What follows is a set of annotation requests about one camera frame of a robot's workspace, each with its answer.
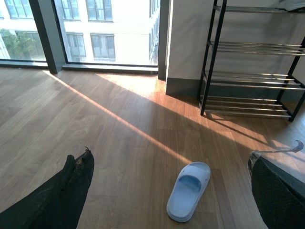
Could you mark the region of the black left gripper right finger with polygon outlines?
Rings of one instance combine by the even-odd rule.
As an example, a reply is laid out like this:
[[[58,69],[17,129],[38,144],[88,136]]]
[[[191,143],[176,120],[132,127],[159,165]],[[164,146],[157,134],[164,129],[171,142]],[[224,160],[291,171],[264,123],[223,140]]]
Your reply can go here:
[[[269,229],[305,227],[305,184],[253,151],[248,160],[251,189]]]

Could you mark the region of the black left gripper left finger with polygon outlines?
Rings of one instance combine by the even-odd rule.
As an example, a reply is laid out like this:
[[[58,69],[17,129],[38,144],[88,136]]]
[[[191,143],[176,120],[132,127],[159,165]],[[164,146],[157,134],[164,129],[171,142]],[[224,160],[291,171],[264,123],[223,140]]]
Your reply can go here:
[[[75,229],[94,171],[89,149],[69,155],[63,169],[0,214],[2,229]]]

